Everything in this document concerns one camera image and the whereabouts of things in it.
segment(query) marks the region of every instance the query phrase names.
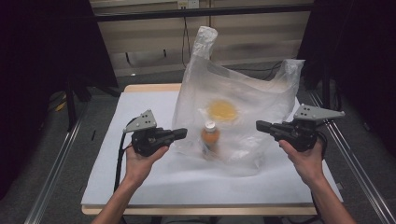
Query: table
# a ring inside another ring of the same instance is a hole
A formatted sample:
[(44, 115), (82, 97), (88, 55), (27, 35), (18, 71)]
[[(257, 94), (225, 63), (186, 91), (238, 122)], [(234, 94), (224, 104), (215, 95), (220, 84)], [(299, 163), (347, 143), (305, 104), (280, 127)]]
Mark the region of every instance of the table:
[[(132, 85), (125, 88), (124, 92), (154, 92), (154, 91), (178, 91), (180, 84), (148, 84)], [(325, 174), (337, 195), (341, 196), (332, 180), (327, 164), (324, 162)], [(102, 204), (84, 204), (82, 212), (86, 215), (97, 215), (103, 208)], [(247, 216), (287, 216), (287, 215), (314, 215), (315, 207), (312, 203), (245, 203), (245, 204), (139, 204), (130, 205), (125, 210), (124, 215), (148, 215), (148, 216), (174, 216), (174, 215), (196, 215), (196, 216), (227, 216), (227, 215), (247, 215)]]

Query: gray floor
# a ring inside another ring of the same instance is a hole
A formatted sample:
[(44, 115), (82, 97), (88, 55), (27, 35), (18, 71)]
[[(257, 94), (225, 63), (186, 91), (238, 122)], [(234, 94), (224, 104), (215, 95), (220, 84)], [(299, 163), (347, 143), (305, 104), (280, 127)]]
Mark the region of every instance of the gray floor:
[[(273, 64), (238, 64), (232, 67), (266, 69), (271, 68)], [(268, 76), (268, 72), (244, 71), (244, 73), (256, 78)], [(129, 84), (180, 82), (182, 75), (183, 71), (174, 71), (118, 77), (119, 91)], [(86, 116), (83, 117), (78, 136), (71, 147), (62, 174), (41, 219), (42, 223), (87, 223), (93, 219), (93, 217), (81, 213), (80, 200), (118, 99), (96, 89), (90, 89), (90, 92), (92, 100), (88, 102)], [(298, 92), (298, 99), (301, 103), (312, 105), (309, 94), (304, 90), (303, 85)], [(77, 102), (78, 111), (82, 108), (82, 104)], [(364, 120), (345, 98), (343, 98), (343, 106), (346, 118), (339, 119), (336, 123), (391, 211), (396, 211), (396, 195), (393, 193), (396, 189), (395, 158), (388, 154), (375, 133), (367, 132), (364, 129), (362, 125)], [(0, 202), (0, 223), (22, 223), (26, 219), (35, 197), (50, 172), (50, 167), (56, 159), (59, 148), (62, 146), (66, 129), (66, 110), (60, 112), (51, 110), (41, 131), (41, 138), (34, 156), (13, 183), (6, 198)], [(329, 138), (326, 161), (336, 183), (341, 183), (343, 186), (340, 192), (345, 200), (346, 208), (358, 223), (381, 223), (327, 130), (325, 127), (320, 129)], [(293, 220), (306, 218), (293, 217)], [(149, 220), (149, 217), (128, 217), (129, 223), (148, 223)]]

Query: plastic bottle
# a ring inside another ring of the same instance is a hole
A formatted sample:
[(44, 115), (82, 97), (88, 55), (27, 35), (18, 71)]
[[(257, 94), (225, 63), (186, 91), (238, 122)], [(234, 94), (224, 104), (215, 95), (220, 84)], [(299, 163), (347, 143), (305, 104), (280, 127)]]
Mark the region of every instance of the plastic bottle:
[(205, 123), (205, 127), (201, 131), (201, 138), (204, 142), (204, 153), (207, 154), (207, 149), (216, 153), (217, 146), (216, 143), (218, 142), (220, 137), (220, 131), (216, 127), (216, 123), (213, 120), (209, 120)]

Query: plastic bag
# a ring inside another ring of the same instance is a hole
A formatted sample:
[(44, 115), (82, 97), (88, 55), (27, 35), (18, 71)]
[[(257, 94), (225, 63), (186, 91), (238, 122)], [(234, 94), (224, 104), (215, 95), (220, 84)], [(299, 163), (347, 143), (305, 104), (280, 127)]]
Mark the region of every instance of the plastic bag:
[[(173, 129), (189, 131), (175, 146), (186, 155), (220, 161), (233, 175), (255, 175), (265, 149), (274, 142), (272, 136), (256, 130), (256, 120), (281, 122), (289, 116), (304, 61), (285, 60), (271, 81), (247, 77), (209, 61), (217, 35), (209, 27), (198, 31), (173, 118)], [(215, 104), (233, 113), (213, 116)], [(201, 138), (208, 120), (214, 120), (220, 132), (216, 150), (208, 150)]]

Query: black cable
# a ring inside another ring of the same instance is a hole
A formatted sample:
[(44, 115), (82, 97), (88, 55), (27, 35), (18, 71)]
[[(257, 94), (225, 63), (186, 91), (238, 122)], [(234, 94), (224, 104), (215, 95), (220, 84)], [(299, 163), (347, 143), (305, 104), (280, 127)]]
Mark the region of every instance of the black cable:
[(122, 134), (121, 142), (120, 142), (120, 148), (119, 148), (119, 157), (117, 158), (117, 167), (116, 167), (116, 180), (114, 183), (114, 192), (117, 190), (117, 188), (120, 185), (120, 176), (121, 176), (121, 166), (122, 166), (122, 157), (125, 152), (125, 149), (123, 147), (123, 143), (125, 140), (125, 135), (126, 133)]
[(280, 66), (278, 66), (278, 67), (276, 67), (276, 66), (279, 65), (279, 64), (281, 64), (281, 63), (282, 63), (282, 62), (279, 62), (279, 63), (274, 64), (274, 66), (271, 68), (270, 74), (269, 74), (265, 79), (267, 79), (268, 77), (270, 77), (270, 76), (272, 75), (272, 73), (274, 72), (274, 69), (280, 67)]
[(187, 28), (186, 18), (184, 18), (183, 45), (181, 47), (181, 61), (183, 62), (183, 65), (184, 65), (185, 68), (186, 68), (186, 64), (184, 63), (184, 39), (186, 37), (186, 34), (187, 34), (187, 43), (189, 45), (189, 56), (191, 58), (189, 29)]
[(189, 28), (187, 28), (187, 20), (186, 20), (186, 18), (184, 18), (184, 29), (186, 30), (186, 34), (187, 34), (187, 43), (189, 44), (189, 56), (191, 58)]
[(270, 71), (272, 68), (267, 68), (267, 69), (250, 69), (250, 68), (230, 68), (233, 70), (240, 70), (240, 71), (253, 71), (253, 72), (265, 72), (265, 71)]

